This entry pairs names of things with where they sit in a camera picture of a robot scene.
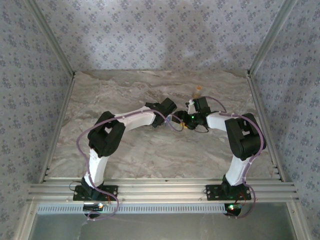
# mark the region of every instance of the marble floor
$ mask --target marble floor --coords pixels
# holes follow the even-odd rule
[[[177,110],[187,110],[185,103],[196,85],[203,87],[202,95],[219,99],[228,112],[250,112],[257,116],[247,79],[228,72],[77,72],[48,177],[85,174],[85,161],[77,150],[76,139],[103,112],[126,113],[146,102],[160,103],[167,97],[176,103]],[[211,100],[208,104],[212,111],[221,109]],[[89,155],[86,137],[80,145]],[[221,178],[228,171],[231,159],[227,134],[223,131],[175,132],[166,125],[143,126],[125,133],[104,174],[106,178]],[[273,174],[271,157],[265,149],[247,176],[272,178]]]

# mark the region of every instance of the patterned wallpaper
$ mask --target patterned wallpaper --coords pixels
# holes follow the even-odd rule
[[[249,69],[283,0],[39,0],[76,71]]]
[[[0,239],[13,231],[27,184],[39,180],[70,80],[29,10],[0,2]]]
[[[299,0],[256,81],[310,230],[320,239],[320,2]]]

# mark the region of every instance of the purple cable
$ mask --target purple cable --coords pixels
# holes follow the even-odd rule
[[[252,194],[253,194],[253,205],[250,208],[250,210],[248,212],[246,212],[244,215],[241,215],[241,216],[237,217],[237,219],[242,219],[242,218],[245,218],[246,216],[248,216],[254,210],[255,205],[256,205],[256,193],[255,193],[254,189],[252,188],[252,186],[250,186],[249,184],[246,183],[246,175],[247,175],[247,172],[248,172],[248,169],[249,169],[250,165],[261,154],[261,152],[262,152],[262,150],[264,148],[264,143],[265,143],[264,142],[264,137],[263,137],[263,134],[262,134],[260,128],[252,120],[250,120],[249,118],[247,118],[245,116],[242,116],[242,115],[233,114],[233,113],[220,112],[220,115],[221,116],[226,116],[226,117],[237,117],[237,118],[242,118],[242,119],[246,120],[248,123],[250,123],[257,130],[257,132],[259,134],[259,137],[260,137],[260,148],[259,148],[259,151],[249,159],[247,165],[245,166],[243,174],[241,176],[243,185],[248,187],[251,190]]]
[[[147,110],[135,111],[135,112],[129,113],[129,114],[127,114],[127,115],[117,116],[117,117],[110,118],[110,119],[104,120],[104,121],[102,121],[102,122],[99,122],[99,123],[97,123],[96,125],[88,128],[87,130],[85,130],[84,132],[82,132],[82,133],[78,136],[78,138],[76,139],[76,147],[77,147],[78,151],[82,154],[82,156],[83,156],[84,159],[85,159],[87,174],[88,174],[88,178],[89,178],[89,182],[90,182],[91,186],[92,186],[95,190],[97,190],[98,192],[100,192],[100,193],[102,193],[102,194],[105,194],[105,195],[107,195],[107,196],[110,196],[110,197],[112,197],[113,199],[115,199],[115,201],[116,201],[116,207],[115,207],[115,210],[113,211],[113,213],[111,213],[111,214],[108,215],[108,216],[101,217],[101,218],[90,218],[90,215],[91,215],[91,214],[94,214],[94,213],[99,214],[99,213],[96,212],[96,211],[91,211],[91,212],[88,214],[88,216],[87,216],[87,219],[88,219],[88,220],[100,221],[100,220],[105,220],[105,219],[111,218],[111,217],[112,217],[113,215],[115,215],[116,212],[118,211],[118,209],[119,209],[119,204],[120,204],[120,203],[119,203],[118,198],[117,198],[114,194],[109,193],[109,192],[106,192],[106,191],[103,191],[103,190],[101,190],[101,189],[99,189],[99,188],[97,188],[97,187],[95,186],[95,184],[94,184],[94,182],[93,182],[93,180],[92,180],[92,178],[91,178],[91,173],[90,173],[90,165],[89,165],[89,164],[90,164],[90,160],[88,159],[87,155],[81,150],[81,147],[80,147],[80,144],[79,144],[80,139],[81,139],[85,134],[87,134],[88,132],[90,132],[91,130],[93,130],[93,129],[101,126],[101,125],[104,125],[104,124],[106,124],[106,123],[109,123],[109,122],[111,122],[111,121],[118,120],[118,119],[123,119],[123,118],[128,118],[128,117],[131,117],[131,116],[133,116],[133,115],[142,114],[142,113],[148,113],[148,112],[152,112],[152,113],[159,114],[159,115],[164,119],[164,122],[167,122],[166,117],[165,117],[161,112],[159,112],[159,111],[157,111],[157,110],[147,109]],[[171,128],[173,128],[175,131],[181,132],[181,131],[184,129],[184,127],[183,127],[183,121],[182,121],[180,118],[178,118],[177,116],[175,116],[175,115],[172,115],[172,116],[173,116],[174,118],[176,118],[176,119],[179,120],[179,122],[182,124],[182,129],[181,129],[181,130],[176,129],[176,128],[171,124],[171,122],[168,122],[169,126],[170,126]]]
[[[225,108],[225,106],[218,99],[214,98],[213,96],[203,96],[203,97],[207,98],[207,99],[215,100],[223,108],[224,112],[222,112],[222,113],[227,113],[227,109]]]

